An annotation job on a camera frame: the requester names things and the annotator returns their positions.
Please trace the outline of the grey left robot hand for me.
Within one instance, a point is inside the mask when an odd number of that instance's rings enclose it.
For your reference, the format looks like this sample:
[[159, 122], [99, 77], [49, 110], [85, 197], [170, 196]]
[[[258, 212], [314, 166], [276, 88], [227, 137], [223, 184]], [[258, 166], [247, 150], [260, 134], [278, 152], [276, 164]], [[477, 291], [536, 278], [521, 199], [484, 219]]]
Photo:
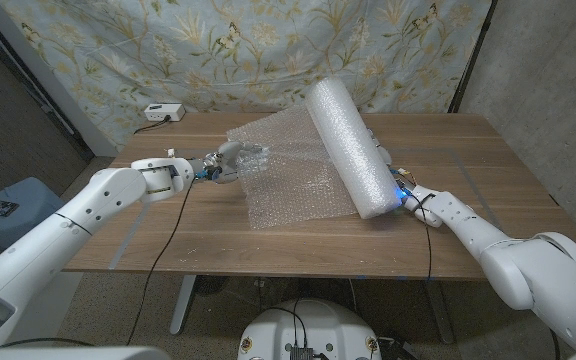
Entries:
[[259, 144], [239, 141], [228, 141], [203, 158], [188, 160], [193, 168], [195, 180], [212, 181], [217, 184], [234, 182], [238, 179], [237, 159], [241, 152], [245, 155], [262, 154], [264, 148]]

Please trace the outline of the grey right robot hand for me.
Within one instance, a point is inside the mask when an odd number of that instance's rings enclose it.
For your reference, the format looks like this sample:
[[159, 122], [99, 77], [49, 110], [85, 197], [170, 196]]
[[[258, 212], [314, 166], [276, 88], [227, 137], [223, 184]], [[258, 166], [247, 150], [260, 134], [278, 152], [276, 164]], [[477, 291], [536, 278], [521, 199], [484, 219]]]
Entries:
[[401, 193], [401, 198], [405, 199], [407, 196], [411, 194], [412, 184], [405, 179], [405, 176], [403, 174], [401, 174], [398, 170], [392, 167], [392, 158], [390, 153], [381, 145], [377, 137], [374, 135], [374, 132], [370, 128], [368, 128], [368, 133], [376, 149], [378, 150], [382, 160], [388, 167], [389, 172], [395, 179], [395, 182], [399, 187], [398, 192]]

